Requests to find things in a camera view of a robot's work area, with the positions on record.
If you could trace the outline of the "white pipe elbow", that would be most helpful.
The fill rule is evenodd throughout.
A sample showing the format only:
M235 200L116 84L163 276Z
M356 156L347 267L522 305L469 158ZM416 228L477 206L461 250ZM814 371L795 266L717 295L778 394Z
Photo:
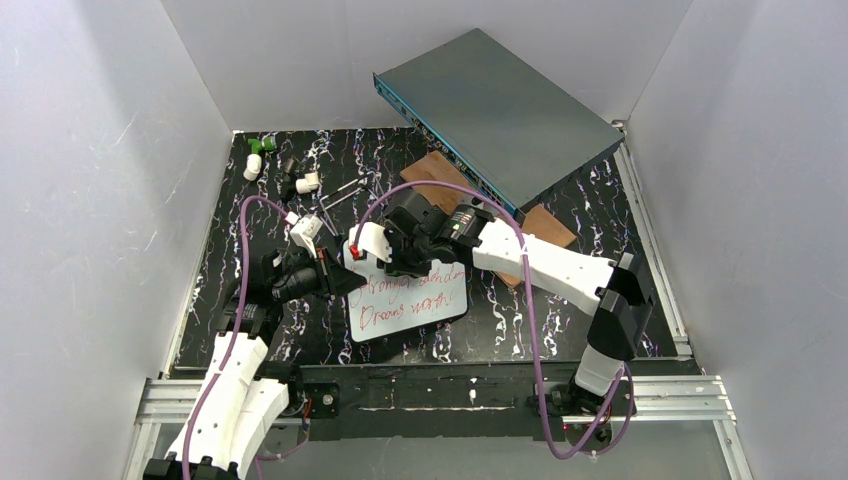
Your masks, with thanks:
M243 178L248 182L256 181L263 171L263 158L259 154L249 154L246 158Z

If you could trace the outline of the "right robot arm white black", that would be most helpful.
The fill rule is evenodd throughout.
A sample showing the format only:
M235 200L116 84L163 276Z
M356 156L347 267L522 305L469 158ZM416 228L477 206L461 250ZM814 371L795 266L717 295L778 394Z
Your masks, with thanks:
M637 256L580 254L514 229L474 204L451 213L412 188L398 190L383 219L366 225L357 246L377 257L389 276L420 278L435 261L521 278L591 316L576 372L546 401L556 414L596 414L623 364L632 360L655 305L650 269Z

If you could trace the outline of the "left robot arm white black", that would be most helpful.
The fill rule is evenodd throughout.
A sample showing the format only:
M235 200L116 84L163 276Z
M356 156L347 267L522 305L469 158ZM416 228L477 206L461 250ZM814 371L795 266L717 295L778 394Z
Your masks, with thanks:
M326 247L254 256L221 313L214 353L199 394L162 458L145 479L244 479L273 421L290 403L289 379L259 376L282 309L305 296L335 299L364 286Z

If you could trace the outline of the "small whiteboard red writing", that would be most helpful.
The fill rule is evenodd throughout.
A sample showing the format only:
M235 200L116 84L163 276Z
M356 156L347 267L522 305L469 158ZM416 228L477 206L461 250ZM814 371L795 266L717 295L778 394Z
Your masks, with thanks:
M343 251L344 265L366 284L347 295L350 336L362 343L464 315L468 310L466 266L432 262L424 277L390 277L373 257L355 261Z

